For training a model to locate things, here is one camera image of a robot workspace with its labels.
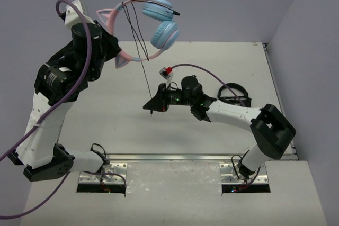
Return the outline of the pink blue cat-ear headphones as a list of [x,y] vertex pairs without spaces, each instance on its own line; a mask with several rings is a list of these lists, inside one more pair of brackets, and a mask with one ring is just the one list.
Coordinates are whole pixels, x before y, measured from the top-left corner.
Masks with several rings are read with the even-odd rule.
[[167,0],[126,0],[119,3],[115,8],[104,8],[96,11],[98,18],[106,26],[110,35],[114,35],[115,21],[119,12],[127,8],[129,3],[134,2],[144,4],[141,11],[143,15],[160,22],[150,41],[150,44],[158,51],[146,58],[139,58],[121,50],[115,57],[115,67],[117,69],[130,62],[143,62],[158,57],[174,44],[180,34],[178,25],[174,21],[174,16],[179,16],[180,13],[173,10],[171,2]]

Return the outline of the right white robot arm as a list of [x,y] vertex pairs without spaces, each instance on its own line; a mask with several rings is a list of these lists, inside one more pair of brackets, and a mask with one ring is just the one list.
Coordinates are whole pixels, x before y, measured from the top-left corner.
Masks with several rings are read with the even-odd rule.
[[143,108],[166,112],[171,105],[189,106],[199,121],[232,125],[253,135],[255,146],[237,165],[244,179],[249,179],[266,161],[281,159],[296,135],[295,128],[276,106],[266,104],[262,108],[253,108],[225,103],[205,94],[195,76],[184,77],[180,89],[160,84]]

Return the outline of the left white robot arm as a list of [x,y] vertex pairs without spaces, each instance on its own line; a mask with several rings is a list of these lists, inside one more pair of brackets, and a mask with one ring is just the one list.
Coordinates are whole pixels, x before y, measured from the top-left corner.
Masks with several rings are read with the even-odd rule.
[[80,92],[100,78],[105,62],[120,52],[118,39],[99,24],[88,23],[91,57],[87,58],[87,37],[81,23],[71,27],[72,40],[45,64],[34,83],[33,106],[26,127],[28,137],[8,155],[15,165],[23,165],[31,182],[58,179],[69,172],[95,175],[104,172],[107,157],[94,150],[67,149],[59,138],[64,119]]

